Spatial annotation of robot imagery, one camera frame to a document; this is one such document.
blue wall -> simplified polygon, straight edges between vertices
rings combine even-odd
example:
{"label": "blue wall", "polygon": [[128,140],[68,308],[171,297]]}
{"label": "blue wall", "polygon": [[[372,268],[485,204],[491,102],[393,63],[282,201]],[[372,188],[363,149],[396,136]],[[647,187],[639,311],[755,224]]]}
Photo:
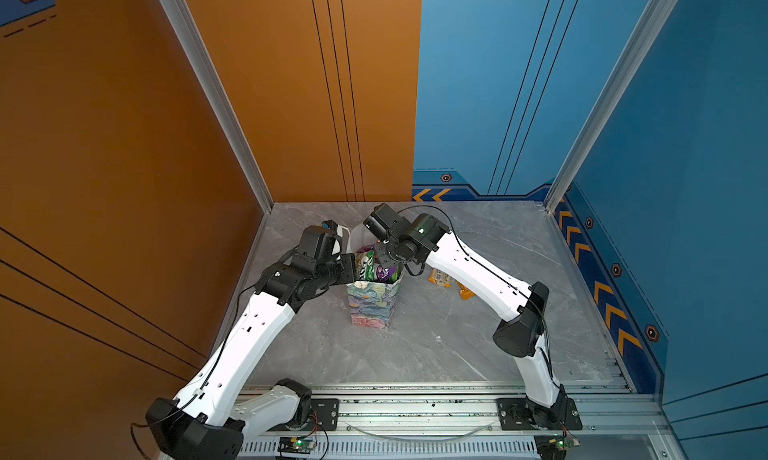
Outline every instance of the blue wall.
{"label": "blue wall", "polygon": [[482,195],[550,182],[647,3],[422,0],[415,170]]}
{"label": "blue wall", "polygon": [[[33,0],[30,3],[24,3],[21,0],[0,0],[0,26],[28,17],[54,5],[54,0]],[[26,24],[19,25],[20,28],[26,26]]]}
{"label": "blue wall", "polygon": [[680,0],[575,181],[668,337],[692,459],[768,439],[767,32],[766,0]]}

orange wall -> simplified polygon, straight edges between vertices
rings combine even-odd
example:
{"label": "orange wall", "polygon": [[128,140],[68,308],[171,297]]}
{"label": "orange wall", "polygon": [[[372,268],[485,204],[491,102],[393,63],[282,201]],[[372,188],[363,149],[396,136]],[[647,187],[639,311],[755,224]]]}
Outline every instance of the orange wall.
{"label": "orange wall", "polygon": [[410,198],[421,0],[187,4],[275,201]]}
{"label": "orange wall", "polygon": [[168,350],[0,263],[0,294],[158,367],[0,298],[0,458],[136,458],[129,422],[204,363],[261,212],[158,0],[56,3],[0,28],[0,226],[187,346],[0,231],[0,260]]}

metal grating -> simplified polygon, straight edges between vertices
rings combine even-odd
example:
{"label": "metal grating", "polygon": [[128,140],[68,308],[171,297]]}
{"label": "metal grating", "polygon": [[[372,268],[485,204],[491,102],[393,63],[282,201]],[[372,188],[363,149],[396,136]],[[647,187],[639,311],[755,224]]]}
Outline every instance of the metal grating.
{"label": "metal grating", "polygon": [[[274,458],[277,456],[278,438],[261,436],[245,442],[240,457]],[[326,448],[321,438],[310,456],[283,454],[285,458],[319,458]],[[363,436],[331,437],[327,460],[356,460],[368,458],[540,458],[532,436],[494,436],[468,438],[456,443],[393,442]]]}

white cable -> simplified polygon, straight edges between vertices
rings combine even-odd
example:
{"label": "white cable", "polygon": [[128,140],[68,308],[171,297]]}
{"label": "white cable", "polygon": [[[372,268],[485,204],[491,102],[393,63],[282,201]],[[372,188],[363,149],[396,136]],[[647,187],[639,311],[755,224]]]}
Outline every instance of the white cable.
{"label": "white cable", "polygon": [[381,440],[388,440],[390,442],[402,442],[402,443],[418,443],[418,442],[424,442],[424,443],[445,443],[445,444],[452,444],[452,443],[459,443],[461,440],[466,440],[467,438],[470,438],[472,436],[477,435],[478,432],[481,430],[485,430],[488,427],[492,426],[492,423],[487,424],[486,426],[477,427],[474,430],[472,430],[469,433],[465,433],[464,435],[455,436],[455,437],[449,437],[444,438],[442,440],[430,440],[430,439],[421,439],[421,438],[400,438],[400,437],[390,437],[386,435],[377,435],[375,433],[366,432],[362,428],[355,427],[353,425],[350,425],[349,423],[346,424],[348,427],[350,427],[352,430],[357,430],[361,434],[365,436],[370,436],[374,438],[380,438]]}

green snack bag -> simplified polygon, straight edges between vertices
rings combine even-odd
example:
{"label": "green snack bag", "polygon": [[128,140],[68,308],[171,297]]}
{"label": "green snack bag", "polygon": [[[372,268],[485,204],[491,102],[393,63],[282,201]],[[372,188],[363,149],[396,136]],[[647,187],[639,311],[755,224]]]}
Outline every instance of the green snack bag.
{"label": "green snack bag", "polygon": [[376,282],[376,254],[373,250],[357,254],[357,271],[360,280]]}

